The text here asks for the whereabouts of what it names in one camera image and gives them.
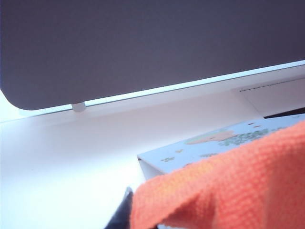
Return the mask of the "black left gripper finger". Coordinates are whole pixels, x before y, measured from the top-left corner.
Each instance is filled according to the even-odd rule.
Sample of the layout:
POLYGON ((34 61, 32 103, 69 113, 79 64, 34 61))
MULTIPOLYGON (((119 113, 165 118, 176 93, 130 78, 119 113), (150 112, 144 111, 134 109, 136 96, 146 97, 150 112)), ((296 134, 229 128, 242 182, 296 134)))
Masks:
POLYGON ((115 213, 109 220, 105 229, 129 229, 130 214, 132 210, 133 191, 130 187, 126 188, 124 197, 116 209, 115 213))

